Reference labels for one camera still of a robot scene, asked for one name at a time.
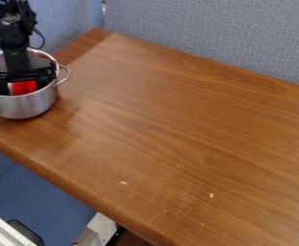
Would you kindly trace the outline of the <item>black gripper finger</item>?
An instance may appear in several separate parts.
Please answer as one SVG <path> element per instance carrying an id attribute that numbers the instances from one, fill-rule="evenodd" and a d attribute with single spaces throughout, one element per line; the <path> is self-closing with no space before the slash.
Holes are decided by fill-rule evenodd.
<path id="1" fill-rule="evenodd" d="M 7 83 L 0 83 L 0 95 L 8 95 L 10 94 L 10 87 Z"/>
<path id="2" fill-rule="evenodd" d="M 36 88 L 43 89 L 46 86 L 48 86 L 54 82 L 54 78 L 42 78 L 36 82 Z"/>

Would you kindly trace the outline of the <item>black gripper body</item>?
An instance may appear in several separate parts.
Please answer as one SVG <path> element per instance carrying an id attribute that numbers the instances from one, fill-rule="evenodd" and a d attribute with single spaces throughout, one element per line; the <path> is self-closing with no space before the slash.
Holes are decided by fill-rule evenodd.
<path id="1" fill-rule="evenodd" d="M 24 81 L 36 81 L 42 78 L 58 77 L 58 61 L 47 53 L 36 49 L 27 50 L 27 56 L 11 58 L 6 61 L 4 53 L 0 52 L 0 83 L 15 83 Z"/>

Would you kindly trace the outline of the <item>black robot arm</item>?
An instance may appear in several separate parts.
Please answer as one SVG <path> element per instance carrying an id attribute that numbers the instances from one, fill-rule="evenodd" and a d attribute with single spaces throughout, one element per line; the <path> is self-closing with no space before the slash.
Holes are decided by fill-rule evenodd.
<path id="1" fill-rule="evenodd" d="M 31 55 L 30 37 L 36 33 L 38 14 L 28 0 L 0 0 L 0 95 L 10 95 L 10 84 L 34 82 L 34 90 L 56 78 L 56 62 Z"/>

